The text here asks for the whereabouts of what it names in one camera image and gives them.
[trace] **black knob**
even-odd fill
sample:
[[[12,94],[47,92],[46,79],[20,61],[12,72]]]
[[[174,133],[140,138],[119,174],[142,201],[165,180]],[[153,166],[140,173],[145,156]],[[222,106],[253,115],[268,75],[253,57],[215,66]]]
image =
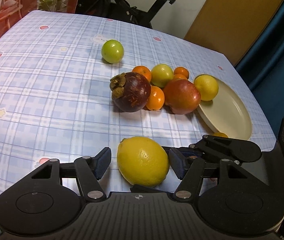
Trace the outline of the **black knob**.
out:
[[[174,4],[176,0],[170,0],[169,4]]]
[[[169,162],[175,175],[182,180],[190,167],[187,158],[178,149],[172,147],[169,150]]]
[[[92,158],[94,176],[97,180],[101,179],[106,169],[111,163],[111,149],[109,147],[104,147],[95,157]]]

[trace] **yellow lemon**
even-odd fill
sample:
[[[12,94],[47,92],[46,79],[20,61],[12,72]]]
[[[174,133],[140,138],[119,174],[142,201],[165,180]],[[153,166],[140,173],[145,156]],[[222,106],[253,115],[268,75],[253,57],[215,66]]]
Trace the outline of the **yellow lemon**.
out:
[[[201,94],[201,100],[210,101],[219,92],[219,85],[216,79],[209,75],[201,75],[194,79],[193,84]]]
[[[132,185],[156,186],[169,171],[168,155],[161,145],[147,137],[123,139],[116,158],[121,174]]]
[[[215,132],[214,134],[212,134],[213,136],[219,136],[219,137],[224,137],[224,138],[228,138],[228,136],[225,133],[222,132]]]

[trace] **table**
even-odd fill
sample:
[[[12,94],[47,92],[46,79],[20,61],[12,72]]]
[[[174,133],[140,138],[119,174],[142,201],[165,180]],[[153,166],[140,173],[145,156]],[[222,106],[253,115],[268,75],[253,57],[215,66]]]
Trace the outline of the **table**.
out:
[[[124,47],[123,60],[106,64],[102,44]],[[61,162],[110,147],[112,162],[100,180],[103,189],[128,191],[117,170],[116,151],[123,138],[146,136],[162,146],[188,146],[212,131],[198,113],[165,110],[120,112],[112,104],[109,80],[137,65],[184,66],[190,80],[206,73],[229,85],[252,120],[250,140],[271,150],[275,136],[254,96],[223,54],[188,41],[115,20],[32,11],[0,38],[0,193],[34,170],[43,158]],[[172,170],[158,186],[174,191]],[[64,185],[76,190],[74,179]]]

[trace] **green fruit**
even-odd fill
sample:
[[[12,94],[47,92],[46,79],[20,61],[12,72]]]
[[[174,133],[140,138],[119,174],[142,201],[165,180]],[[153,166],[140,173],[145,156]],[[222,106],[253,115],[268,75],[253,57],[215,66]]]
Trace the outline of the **green fruit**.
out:
[[[166,64],[156,65],[151,70],[152,79],[151,82],[153,85],[164,88],[165,85],[173,79],[173,70]]]
[[[101,49],[102,57],[109,63],[119,63],[124,56],[122,44],[116,40],[109,40],[103,44]]]

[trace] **small orange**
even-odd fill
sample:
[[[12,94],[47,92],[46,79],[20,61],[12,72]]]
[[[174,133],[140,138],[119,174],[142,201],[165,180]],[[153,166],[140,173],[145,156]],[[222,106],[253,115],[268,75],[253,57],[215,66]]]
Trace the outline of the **small orange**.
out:
[[[174,75],[175,74],[182,74],[186,77],[186,79],[189,79],[190,75],[189,75],[189,72],[186,68],[184,67],[177,67],[175,70],[174,70]]]
[[[175,75],[173,76],[173,79],[179,79],[179,78],[181,78],[181,79],[186,79],[186,80],[187,80],[186,76],[184,76],[184,75],[182,75],[182,74],[175,74]]]
[[[160,110],[164,104],[164,93],[161,88],[151,86],[151,94],[146,103],[146,107],[151,111]]]
[[[140,73],[145,76],[149,82],[151,82],[151,71],[146,66],[136,66],[132,69],[132,72]]]
[[[212,134],[213,136],[219,136],[219,137],[224,137],[224,138],[228,138],[228,136],[223,133],[223,132],[215,132],[214,134]]]

